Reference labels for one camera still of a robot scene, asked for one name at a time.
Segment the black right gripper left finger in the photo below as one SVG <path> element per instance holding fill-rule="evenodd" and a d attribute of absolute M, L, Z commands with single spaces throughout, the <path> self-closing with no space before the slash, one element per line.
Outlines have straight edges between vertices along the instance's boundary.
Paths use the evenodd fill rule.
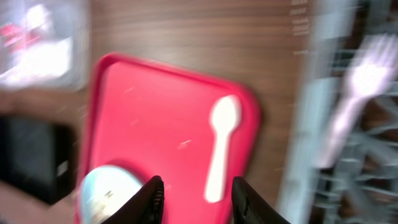
<path fill-rule="evenodd" d="M 161 224 L 164 212 L 164 182 L 153 176 L 116 213 L 101 224 Z"/>

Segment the light blue plate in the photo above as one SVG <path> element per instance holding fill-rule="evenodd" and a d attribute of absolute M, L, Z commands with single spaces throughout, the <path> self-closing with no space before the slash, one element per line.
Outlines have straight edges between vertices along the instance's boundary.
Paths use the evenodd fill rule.
<path fill-rule="evenodd" d="M 142 186 L 137 177 L 122 167 L 104 165 L 93 169 L 79 186 L 80 223 L 103 223 Z"/>

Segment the white plastic fork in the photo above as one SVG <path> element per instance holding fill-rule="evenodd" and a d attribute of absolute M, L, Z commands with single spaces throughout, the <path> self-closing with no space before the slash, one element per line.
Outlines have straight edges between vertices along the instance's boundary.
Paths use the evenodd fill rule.
<path fill-rule="evenodd" d="M 396 78 L 397 36 L 365 37 L 346 70 L 324 146 L 314 162 L 316 168 L 333 166 L 366 103 L 390 89 Z"/>

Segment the red snack wrapper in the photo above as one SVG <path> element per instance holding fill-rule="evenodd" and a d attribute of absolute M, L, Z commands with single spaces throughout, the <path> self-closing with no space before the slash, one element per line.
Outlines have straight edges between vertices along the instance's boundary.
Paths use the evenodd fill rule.
<path fill-rule="evenodd" d="M 11 52 L 18 52 L 37 43 L 40 35 L 33 30 L 25 30 L 15 24 L 1 26 L 1 46 L 9 48 Z"/>

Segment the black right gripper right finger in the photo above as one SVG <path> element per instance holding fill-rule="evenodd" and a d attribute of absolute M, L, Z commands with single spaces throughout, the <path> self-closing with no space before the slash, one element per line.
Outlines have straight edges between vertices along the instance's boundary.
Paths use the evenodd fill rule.
<path fill-rule="evenodd" d="M 231 200 L 234 224 L 290 224 L 242 177 L 234 177 Z"/>

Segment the white napkin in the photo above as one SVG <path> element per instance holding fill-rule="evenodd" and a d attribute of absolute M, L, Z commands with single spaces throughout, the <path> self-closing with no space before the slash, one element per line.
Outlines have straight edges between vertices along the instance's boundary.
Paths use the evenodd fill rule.
<path fill-rule="evenodd" d="M 73 23 L 62 2 L 1 1 L 1 26 L 15 24 L 36 31 L 40 40 L 11 52 L 1 46 L 1 85 L 20 88 L 61 78 L 72 65 Z"/>

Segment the white plastic spoon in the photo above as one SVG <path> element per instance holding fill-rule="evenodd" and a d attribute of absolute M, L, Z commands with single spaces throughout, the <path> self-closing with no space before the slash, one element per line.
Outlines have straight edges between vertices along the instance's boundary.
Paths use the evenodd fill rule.
<path fill-rule="evenodd" d="M 221 97 L 210 111 L 209 123 L 214 143 L 204 192 L 204 198 L 209 203 L 219 202 L 224 197 L 230 137 L 240 120 L 241 105 L 235 95 Z"/>

